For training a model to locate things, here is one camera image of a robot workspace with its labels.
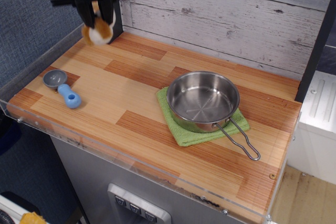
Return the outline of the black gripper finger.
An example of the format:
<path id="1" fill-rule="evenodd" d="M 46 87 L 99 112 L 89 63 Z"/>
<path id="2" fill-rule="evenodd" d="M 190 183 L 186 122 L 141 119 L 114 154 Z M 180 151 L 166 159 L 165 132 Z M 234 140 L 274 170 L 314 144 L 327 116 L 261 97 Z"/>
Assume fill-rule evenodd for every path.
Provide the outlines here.
<path id="1" fill-rule="evenodd" d="M 90 0 L 75 0 L 77 11 L 84 22 L 90 28 L 94 28 L 95 14 Z"/>
<path id="2" fill-rule="evenodd" d="M 114 18 L 113 0 L 98 0 L 101 18 L 107 23 L 112 24 Z"/>

